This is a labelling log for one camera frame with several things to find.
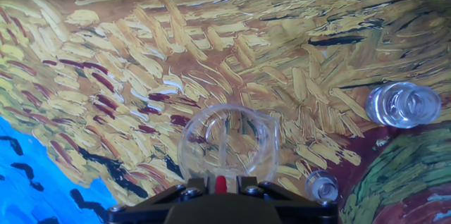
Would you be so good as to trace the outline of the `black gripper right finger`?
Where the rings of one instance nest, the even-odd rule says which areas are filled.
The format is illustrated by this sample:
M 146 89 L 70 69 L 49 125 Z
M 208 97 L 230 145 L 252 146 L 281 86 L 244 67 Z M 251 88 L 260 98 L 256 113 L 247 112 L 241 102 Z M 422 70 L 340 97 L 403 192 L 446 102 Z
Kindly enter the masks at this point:
M 249 223 L 338 224 L 338 206 L 333 201 L 318 203 L 273 182 L 255 177 L 236 177 L 238 206 Z

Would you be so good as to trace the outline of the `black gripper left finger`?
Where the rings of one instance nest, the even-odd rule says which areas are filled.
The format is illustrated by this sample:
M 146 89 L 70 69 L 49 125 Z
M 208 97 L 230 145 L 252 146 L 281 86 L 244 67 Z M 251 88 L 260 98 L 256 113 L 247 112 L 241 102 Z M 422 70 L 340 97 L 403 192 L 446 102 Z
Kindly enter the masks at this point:
M 107 210 L 107 223 L 164 223 L 173 207 L 207 194 L 207 178 L 190 178 L 186 184 L 169 187 L 135 206 L 117 204 L 110 207 Z

